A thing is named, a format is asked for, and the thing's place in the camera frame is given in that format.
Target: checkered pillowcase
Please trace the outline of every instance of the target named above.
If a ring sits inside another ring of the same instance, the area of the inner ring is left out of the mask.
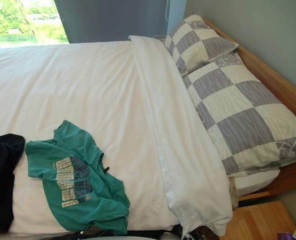
[[[238,47],[238,44],[220,37],[198,15],[179,23],[164,44],[183,77]]]
[[[183,80],[229,177],[296,162],[296,116],[236,55]]]

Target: white sheet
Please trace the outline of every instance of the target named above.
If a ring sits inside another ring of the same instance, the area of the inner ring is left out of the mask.
[[[256,192],[268,186],[280,173],[279,169],[258,172],[249,176],[238,176],[234,183],[239,196]]]
[[[220,158],[161,42],[82,43],[0,49],[0,135],[46,140],[67,119],[87,130],[124,181],[129,230],[219,235],[231,219]],[[14,233],[62,233],[24,154],[15,170]]]

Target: clothing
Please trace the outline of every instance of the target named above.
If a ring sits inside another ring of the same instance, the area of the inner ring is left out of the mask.
[[[127,232],[129,200],[122,181],[104,172],[102,151],[91,135],[63,121],[54,138],[26,146],[29,176],[41,178],[49,207],[69,231],[96,225]]]
[[[12,194],[14,174],[25,139],[15,134],[0,136],[0,232],[7,232],[13,221]]]

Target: wooden nightstand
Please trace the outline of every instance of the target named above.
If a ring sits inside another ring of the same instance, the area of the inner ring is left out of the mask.
[[[277,233],[293,233],[296,227],[281,201],[245,206],[233,211],[221,240],[277,240]]]

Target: gray-green wall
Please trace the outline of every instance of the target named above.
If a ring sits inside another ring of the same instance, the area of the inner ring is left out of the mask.
[[[188,0],[197,12],[296,86],[296,0]]]

